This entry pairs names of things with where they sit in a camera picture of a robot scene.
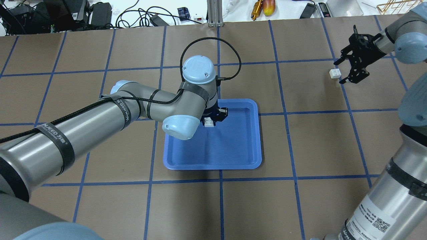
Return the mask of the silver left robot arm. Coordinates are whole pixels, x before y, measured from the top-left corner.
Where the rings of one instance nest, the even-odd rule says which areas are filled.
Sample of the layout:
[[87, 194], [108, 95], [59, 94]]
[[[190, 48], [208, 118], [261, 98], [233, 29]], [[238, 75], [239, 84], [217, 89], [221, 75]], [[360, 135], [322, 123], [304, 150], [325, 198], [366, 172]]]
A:
[[212, 127], [228, 115], [218, 107], [219, 77], [212, 61], [180, 62], [176, 94], [120, 80], [110, 94], [69, 115], [1, 139], [1, 239], [100, 240], [90, 228], [29, 204], [32, 192], [140, 117], [162, 122], [170, 136], [191, 139], [200, 124]]

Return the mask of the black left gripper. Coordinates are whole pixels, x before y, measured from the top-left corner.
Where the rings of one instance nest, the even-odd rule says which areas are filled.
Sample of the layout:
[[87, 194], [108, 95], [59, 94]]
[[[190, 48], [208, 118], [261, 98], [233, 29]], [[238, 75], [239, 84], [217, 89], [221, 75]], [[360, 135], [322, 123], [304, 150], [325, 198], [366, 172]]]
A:
[[219, 100], [209, 108], [206, 108], [202, 114], [202, 122], [205, 122], [205, 119], [209, 118], [213, 122], [222, 122], [229, 115], [229, 110], [227, 107], [219, 107]]

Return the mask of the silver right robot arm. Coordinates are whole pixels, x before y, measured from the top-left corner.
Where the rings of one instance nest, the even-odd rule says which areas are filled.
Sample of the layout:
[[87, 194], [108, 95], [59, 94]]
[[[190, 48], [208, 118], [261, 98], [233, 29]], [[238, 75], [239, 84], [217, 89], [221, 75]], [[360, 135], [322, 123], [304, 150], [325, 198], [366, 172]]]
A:
[[[426, 62], [426, 2], [375, 35], [358, 32], [356, 25], [353, 31], [334, 62], [350, 64], [340, 84], [368, 78], [367, 66], [390, 53], [404, 64]], [[397, 114], [402, 125], [391, 135], [401, 137], [400, 147], [340, 231], [323, 239], [404, 240], [426, 219], [426, 74], [407, 89]]]

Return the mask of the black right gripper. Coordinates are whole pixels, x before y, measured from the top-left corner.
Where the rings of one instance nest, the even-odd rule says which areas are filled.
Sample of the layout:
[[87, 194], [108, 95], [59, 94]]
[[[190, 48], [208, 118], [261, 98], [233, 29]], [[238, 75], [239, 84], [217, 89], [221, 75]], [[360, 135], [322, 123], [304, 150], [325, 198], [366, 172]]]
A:
[[338, 66], [348, 60], [351, 71], [347, 77], [340, 80], [340, 84], [347, 82], [357, 84], [367, 78], [370, 73], [366, 67], [383, 57], [383, 51], [376, 45], [376, 41], [383, 38], [381, 33], [376, 35], [358, 33], [357, 26], [353, 26], [353, 34], [348, 38], [349, 44], [341, 50], [340, 58], [334, 61]]

